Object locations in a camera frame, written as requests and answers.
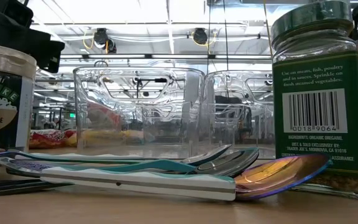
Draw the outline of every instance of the kitchen utensil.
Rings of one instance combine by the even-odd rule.
[[[155,194],[234,200],[235,183],[230,177],[178,175],[155,172],[111,172],[100,169],[70,170],[47,164],[0,157],[0,164],[22,175],[59,184],[78,184]]]
[[[325,154],[284,157],[245,170],[234,178],[236,199],[254,200],[277,194],[316,176],[329,165]]]
[[[54,187],[63,187],[70,184],[53,184],[39,179],[4,180],[0,181],[0,196],[39,192]]]
[[[221,154],[226,152],[231,145],[224,145],[207,152],[193,157],[189,157],[182,161],[178,161],[182,164],[188,164],[191,166],[199,166],[202,163],[211,161],[218,158]],[[50,162],[79,162],[79,163],[98,163],[98,164],[138,164],[144,161],[156,161],[156,158],[144,158],[136,155],[130,156],[115,156],[111,154],[99,155],[99,156],[84,156],[81,154],[63,154],[63,155],[51,155],[44,153],[25,153],[17,150],[0,152],[2,157],[10,157],[15,159],[16,156],[22,156],[29,159],[35,159],[38,161],[50,161]]]
[[[248,148],[201,164],[191,174],[211,174],[235,177],[253,164],[259,156],[258,148]]]
[[[26,164],[27,166],[29,166],[30,164],[38,164],[36,162],[32,162],[32,161],[23,161],[23,160],[12,160],[15,163],[22,163],[22,164]],[[44,166],[62,166],[62,167],[76,167],[73,169],[89,169],[89,168],[98,168],[98,167],[83,167],[83,166],[71,166],[71,165],[52,165],[52,164],[43,164]],[[144,162],[140,162],[140,163],[136,163],[136,164],[129,164],[129,165],[120,165],[120,166],[108,166],[108,167],[101,167],[102,169],[108,169],[110,171],[115,171],[115,172],[128,172],[128,171],[135,171],[135,170],[144,170],[144,169],[158,169],[158,170],[173,170],[176,172],[191,172],[193,171],[196,167],[188,165],[188,164],[183,164],[180,162],[175,162],[175,161],[171,161],[168,159],[159,159],[159,160],[154,160],[154,161],[144,161]]]

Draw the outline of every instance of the green label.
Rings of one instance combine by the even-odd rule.
[[[276,156],[325,153],[358,174],[358,53],[273,64]]]

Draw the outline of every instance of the spoon handle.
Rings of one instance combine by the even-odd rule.
[[[159,169],[165,171],[175,171],[175,172],[191,172],[194,171],[197,167],[184,164],[181,162],[175,162],[168,159],[159,159],[155,161],[145,161],[138,164],[130,165],[121,165],[121,166],[107,166],[107,167],[86,167],[86,166],[64,166],[59,165],[60,167],[65,167],[71,170],[85,170],[85,169],[100,169],[106,171],[114,172],[130,172],[144,169]]]
[[[69,153],[69,154],[60,154],[60,155],[53,155],[47,153],[29,153],[28,155],[36,156],[36,157],[43,157],[43,158],[51,158],[51,159],[91,159],[91,160],[149,160],[149,158],[144,158],[138,155],[128,155],[128,156],[117,156],[113,154],[103,154],[98,156],[87,156],[77,153]]]
[[[109,172],[98,169],[68,170],[62,167],[44,169],[41,180],[131,190],[153,194],[179,195],[214,200],[234,200],[234,180],[213,175],[175,175],[154,172]]]

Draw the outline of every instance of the table surface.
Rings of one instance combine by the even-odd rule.
[[[0,168],[0,180],[12,176]],[[357,223],[358,200],[286,191],[254,202],[68,186],[0,197],[0,223]]]

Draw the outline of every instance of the fluorescent light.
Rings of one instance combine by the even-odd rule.
[[[48,77],[55,78],[51,73],[49,73],[49,72],[47,72],[47,71],[44,71],[44,70],[42,70],[42,69],[39,69],[37,72],[40,73],[41,75],[46,75],[46,76],[48,76]]]
[[[56,101],[63,101],[63,102],[68,101],[68,99],[63,98],[63,97],[58,97],[58,96],[50,96],[50,97],[48,97],[48,98],[50,98],[50,99],[52,99],[52,100],[56,100]]]
[[[226,59],[226,55],[217,55],[215,56],[216,59]],[[271,60],[272,57],[270,55],[229,55],[229,59],[269,59]]]
[[[82,58],[82,55],[61,55],[60,58]]]
[[[34,90],[35,92],[43,92],[43,91],[74,91],[74,90],[69,90],[69,89],[56,89],[56,90]]]
[[[54,90],[34,90],[35,92],[41,92],[41,91],[54,91]]]
[[[144,58],[144,55],[126,55],[126,54],[97,54],[97,55],[88,55],[89,58]]]
[[[69,89],[59,89],[59,90],[56,90],[56,91],[74,91],[74,90],[69,90]]]
[[[86,49],[80,49],[80,51],[85,52],[85,53],[87,53],[87,54],[90,54],[90,52],[87,51]]]
[[[208,58],[208,55],[152,55],[152,58]]]

